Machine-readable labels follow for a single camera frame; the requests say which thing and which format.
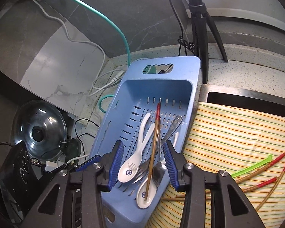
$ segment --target chopstick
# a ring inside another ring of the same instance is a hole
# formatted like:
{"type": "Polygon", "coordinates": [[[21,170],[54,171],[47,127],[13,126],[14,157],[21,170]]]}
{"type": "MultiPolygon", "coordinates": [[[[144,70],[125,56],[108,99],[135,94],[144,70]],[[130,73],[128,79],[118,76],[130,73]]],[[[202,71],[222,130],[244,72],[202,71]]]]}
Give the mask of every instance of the chopstick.
{"type": "Polygon", "coordinates": [[[282,180],[284,174],[285,174],[285,166],[284,166],[284,168],[283,168],[283,170],[282,170],[282,172],[281,172],[277,182],[272,186],[271,190],[265,196],[264,200],[262,200],[262,202],[256,207],[256,211],[258,211],[264,205],[264,203],[268,200],[268,198],[271,196],[271,194],[274,192],[274,190],[276,189],[276,187],[278,186],[278,184],[282,180]]]}
{"type": "MultiPolygon", "coordinates": [[[[240,179],[237,179],[236,180],[236,183],[239,184],[239,183],[242,183],[248,179],[251,179],[257,175],[259,175],[260,173],[264,172],[265,170],[267,170],[268,168],[270,168],[271,166],[275,165],[277,162],[279,162],[282,158],[285,157],[285,153],[282,153],[279,157],[277,157],[275,160],[272,160],[270,163],[268,163],[267,165],[263,166],[262,168],[260,168],[259,170],[256,170],[255,172],[245,176],[245,177],[242,177],[240,179]]],[[[179,195],[179,196],[176,196],[176,198],[185,198],[185,195],[179,195]]]]}
{"type": "Polygon", "coordinates": [[[157,147],[157,137],[158,137],[159,120],[160,120],[160,103],[157,103],[156,118],[155,118],[155,128],[154,128],[154,136],[153,136],[153,142],[152,142],[152,153],[151,153],[151,156],[150,156],[149,174],[148,174],[148,180],[147,180],[145,202],[147,201],[148,192],[149,192],[149,188],[150,188],[150,182],[151,182],[151,176],[152,176],[152,169],[153,169],[153,164],[154,164],[155,150],[156,150],[156,147],[157,147]]]}
{"type": "MultiPolygon", "coordinates": [[[[252,187],[243,189],[243,192],[244,192],[244,193],[247,193],[247,192],[256,190],[256,189],[258,189],[258,188],[264,187],[264,186],[266,186],[266,185],[268,185],[268,184],[271,184],[271,183],[275,182],[277,179],[278,179],[277,177],[273,177],[273,178],[271,178],[271,179],[269,179],[269,180],[267,180],[267,181],[265,181],[265,182],[262,182],[262,183],[260,183],[260,184],[258,184],[258,185],[255,185],[255,186],[252,186],[252,187]]],[[[185,201],[185,198],[183,198],[183,197],[180,198],[179,196],[176,196],[176,197],[174,197],[174,198],[162,197],[161,199],[162,199],[162,200],[165,200],[165,201],[179,201],[179,202],[185,201]]],[[[206,197],[206,201],[208,201],[208,200],[211,200],[211,196],[207,196],[207,197],[206,197]]]]}

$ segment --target yellow striped fabric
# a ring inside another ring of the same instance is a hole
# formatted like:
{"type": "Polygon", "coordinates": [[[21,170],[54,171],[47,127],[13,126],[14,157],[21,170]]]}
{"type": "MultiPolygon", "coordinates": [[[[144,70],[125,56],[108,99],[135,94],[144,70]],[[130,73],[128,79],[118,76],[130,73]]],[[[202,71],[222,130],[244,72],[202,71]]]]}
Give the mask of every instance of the yellow striped fabric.
{"type": "MultiPolygon", "coordinates": [[[[184,149],[187,161],[202,170],[218,172],[226,169],[230,174],[265,159],[269,154],[275,159],[283,152],[285,118],[209,103],[199,103],[184,149]]],[[[284,165],[285,157],[261,175],[243,182],[240,187],[245,189],[272,177],[278,177],[284,165]]],[[[252,205],[257,207],[272,186],[273,183],[246,193],[246,196],[252,205]]],[[[181,194],[169,185],[163,197],[181,194]]],[[[183,202],[161,200],[146,227],[179,227],[183,206],[183,202]]],[[[279,227],[282,224],[285,219],[285,175],[258,214],[267,228],[279,227]]],[[[205,223],[205,227],[211,226],[210,201],[206,202],[205,223]]]]}

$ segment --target blue plastic basket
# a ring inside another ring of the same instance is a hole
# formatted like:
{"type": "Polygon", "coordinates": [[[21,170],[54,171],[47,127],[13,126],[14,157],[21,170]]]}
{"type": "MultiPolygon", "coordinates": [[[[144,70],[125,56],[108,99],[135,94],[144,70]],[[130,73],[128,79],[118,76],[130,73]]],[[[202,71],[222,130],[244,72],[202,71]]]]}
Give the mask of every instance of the blue plastic basket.
{"type": "MultiPolygon", "coordinates": [[[[136,149],[140,122],[146,113],[151,113],[144,136],[155,120],[157,103],[161,101],[162,137],[177,115],[183,122],[177,129],[179,138],[176,151],[180,152],[185,141],[195,98],[200,59],[195,56],[166,57],[133,62],[122,78],[116,94],[105,114],[102,126],[96,136],[90,156],[108,153],[116,140],[122,140],[125,153],[122,163],[136,149]],[[146,66],[173,64],[167,74],[143,74],[146,66]]],[[[143,161],[150,157],[152,139],[143,151],[143,161]]],[[[136,192],[143,179],[136,183],[117,182],[110,193],[102,193],[103,204],[115,215],[114,222],[106,219],[108,228],[144,227],[160,197],[169,183],[165,174],[152,204],[140,209],[136,203],[136,192]]]]}

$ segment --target tripod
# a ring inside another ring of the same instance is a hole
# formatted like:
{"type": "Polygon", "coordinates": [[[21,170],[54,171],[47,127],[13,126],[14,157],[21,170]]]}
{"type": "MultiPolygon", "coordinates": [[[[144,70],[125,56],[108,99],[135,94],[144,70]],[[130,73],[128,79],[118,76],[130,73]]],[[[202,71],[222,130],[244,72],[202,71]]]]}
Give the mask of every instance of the tripod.
{"type": "Polygon", "coordinates": [[[214,23],[214,20],[208,14],[205,3],[203,3],[202,0],[188,0],[188,1],[189,1],[189,9],[191,12],[193,43],[195,45],[193,52],[194,55],[197,57],[199,57],[200,55],[202,82],[203,84],[207,84],[208,72],[209,72],[209,56],[208,56],[208,37],[207,37],[206,23],[208,24],[218,44],[224,62],[228,62],[228,59],[218,29],[214,23]]]}

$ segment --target screw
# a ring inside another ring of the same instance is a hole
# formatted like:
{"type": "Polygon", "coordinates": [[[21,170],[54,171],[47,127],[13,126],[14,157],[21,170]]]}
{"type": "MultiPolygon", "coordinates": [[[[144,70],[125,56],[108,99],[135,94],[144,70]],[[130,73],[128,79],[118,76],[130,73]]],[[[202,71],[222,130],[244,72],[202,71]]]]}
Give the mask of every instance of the screw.
{"type": "Polygon", "coordinates": [[[226,170],[220,170],[219,173],[223,177],[228,176],[228,172],[226,170]]]}
{"type": "Polygon", "coordinates": [[[185,164],[185,167],[190,170],[190,169],[193,169],[193,168],[194,168],[194,164],[192,164],[192,163],[187,163],[187,164],[185,164]]]}
{"type": "Polygon", "coordinates": [[[95,169],[99,169],[101,166],[102,166],[101,163],[94,163],[93,164],[93,168],[95,168],[95,169]]]}
{"type": "Polygon", "coordinates": [[[59,172],[59,175],[62,176],[62,177],[64,177],[66,174],[67,174],[67,170],[66,170],[66,169],[61,170],[61,171],[59,172]]]}

